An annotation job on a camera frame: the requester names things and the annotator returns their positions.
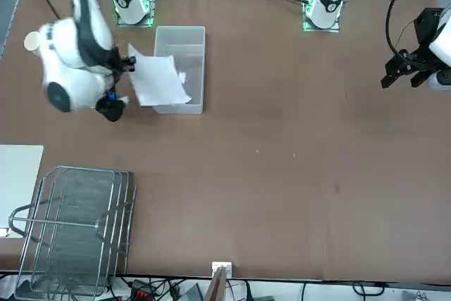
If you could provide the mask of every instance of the wire basket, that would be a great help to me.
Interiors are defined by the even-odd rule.
[[[127,270],[136,186],[126,171],[59,166],[40,182],[34,204],[18,207],[10,228],[25,237],[19,279],[31,273],[21,300],[92,300]],[[19,211],[33,208],[31,218]],[[14,221],[29,221],[28,232]]]

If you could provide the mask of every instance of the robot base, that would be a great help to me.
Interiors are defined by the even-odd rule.
[[[112,2],[114,4],[113,19],[118,24],[119,28],[124,28],[124,27],[149,28],[149,27],[153,27],[154,26],[154,16],[155,16],[155,1],[156,0],[141,0],[142,6],[146,9],[145,11],[147,12],[147,15],[145,17],[143,17],[143,19],[139,23],[131,25],[131,24],[127,24],[126,22],[124,22],[122,20],[121,16],[119,15],[118,7],[117,7],[118,5],[116,4],[116,2],[114,0],[112,0]]]

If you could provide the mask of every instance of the metal frame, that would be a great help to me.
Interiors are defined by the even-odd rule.
[[[59,173],[58,177],[62,176],[68,170],[101,171],[101,172],[112,174],[113,181],[111,183],[111,191],[109,193],[109,202],[108,202],[107,211],[104,212],[99,218],[97,218],[94,223],[74,223],[74,222],[67,222],[67,221],[62,222],[59,220],[59,215],[60,215],[60,211],[61,211],[61,203],[65,199],[65,195],[66,195],[66,186],[64,186],[62,191],[59,193],[59,194],[61,194],[61,196],[53,197],[55,182],[56,182],[56,180],[58,180],[58,177],[56,177],[52,181],[49,198],[42,199],[42,192],[44,190],[43,186],[44,186],[45,180],[48,178],[49,174],[53,173],[57,169],[62,170],[62,172]],[[132,200],[130,201],[128,199],[129,178],[130,178],[130,174],[127,171],[101,170],[101,169],[96,169],[96,168],[76,168],[76,167],[70,167],[70,166],[60,166],[60,167],[55,168],[50,173],[48,173],[41,180],[41,182],[39,184],[37,199],[36,199],[35,203],[28,204],[23,207],[18,207],[17,209],[15,209],[13,211],[13,213],[9,217],[10,229],[12,229],[13,231],[15,231],[25,237],[25,245],[23,248],[23,253],[20,258],[19,276],[22,273],[24,273],[23,264],[25,262],[25,256],[26,256],[30,241],[36,242],[37,248],[36,248],[36,253],[35,253],[35,259],[33,262],[31,282],[32,282],[32,284],[33,284],[33,281],[36,283],[39,283],[40,278],[35,276],[35,274],[38,273],[37,260],[40,257],[39,252],[40,252],[42,246],[48,247],[49,252],[47,254],[48,255],[47,259],[50,258],[51,252],[53,250],[54,237],[55,237],[55,234],[58,232],[57,229],[60,229],[58,226],[61,226],[61,225],[62,226],[83,227],[83,228],[93,228],[93,230],[94,230],[93,236],[101,240],[101,252],[100,252],[100,256],[99,256],[99,270],[97,272],[97,278],[96,278],[95,285],[93,285],[94,286],[94,291],[93,291],[94,294],[77,293],[77,295],[91,296],[93,298],[95,296],[101,295],[106,287],[109,276],[116,275],[116,269],[118,267],[118,256],[120,254],[123,255],[125,258],[125,262],[123,264],[124,264],[124,272],[126,273],[127,263],[128,263],[128,251],[129,251],[129,244],[130,244],[130,228],[131,228],[131,221],[132,221],[132,212],[133,212],[133,207],[134,207],[135,198],[136,198],[136,191],[137,191],[137,186],[135,186],[134,190],[132,191]],[[53,202],[57,203],[56,219],[49,219],[49,211],[50,211],[50,208],[51,208],[51,205]],[[44,214],[44,218],[38,219],[37,211],[39,209],[39,206],[42,206],[45,204],[47,205],[47,208],[46,208],[46,211]],[[19,211],[31,209],[32,207],[34,207],[32,217],[22,218],[22,217],[16,216],[16,214]],[[127,213],[129,213],[127,215],[128,223],[127,223],[127,227],[125,230],[126,231],[125,239],[123,239],[124,219],[125,219],[125,217],[126,217],[125,215]],[[104,231],[103,231],[103,234],[101,234],[99,232],[99,229],[101,228],[101,224],[103,224],[103,220],[104,220]],[[14,221],[27,221],[28,223],[30,223],[30,228],[29,228],[28,232],[26,231],[26,229],[25,230],[17,229],[13,225]],[[42,227],[40,229],[40,237],[39,238],[36,238],[35,236],[32,235],[33,226],[35,226],[36,223],[42,224]],[[120,224],[118,231],[116,230],[117,223]],[[45,228],[48,225],[54,226],[53,232],[51,233],[50,242],[44,241],[44,232],[45,232]],[[110,229],[108,232],[111,231],[111,237],[109,235],[107,236],[107,234],[106,234],[108,229]],[[105,259],[104,251],[108,251],[107,262],[104,261],[104,259]],[[102,262],[106,264],[104,276],[101,273]],[[62,291],[59,291],[60,286],[64,287],[63,286],[64,281],[51,282],[49,284],[49,288],[50,288],[50,285],[55,284],[55,283],[57,283],[58,285],[56,286],[55,291],[52,291],[52,293],[56,293],[58,291],[58,294],[59,295],[61,294],[61,298],[63,297],[63,295],[69,295],[70,297],[74,296],[71,293],[71,291],[67,288],[67,286]]]

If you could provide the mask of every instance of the electrical outlet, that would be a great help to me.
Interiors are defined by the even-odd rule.
[[[216,262],[211,263],[211,276],[213,276],[218,268],[225,267],[227,278],[232,278],[232,262]]]

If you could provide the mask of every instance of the white panel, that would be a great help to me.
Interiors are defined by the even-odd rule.
[[[8,228],[15,208],[31,202],[43,151],[44,146],[0,145],[0,228]],[[26,218],[28,211],[17,216]],[[24,222],[14,225],[25,229]],[[21,238],[14,232],[8,237]]]

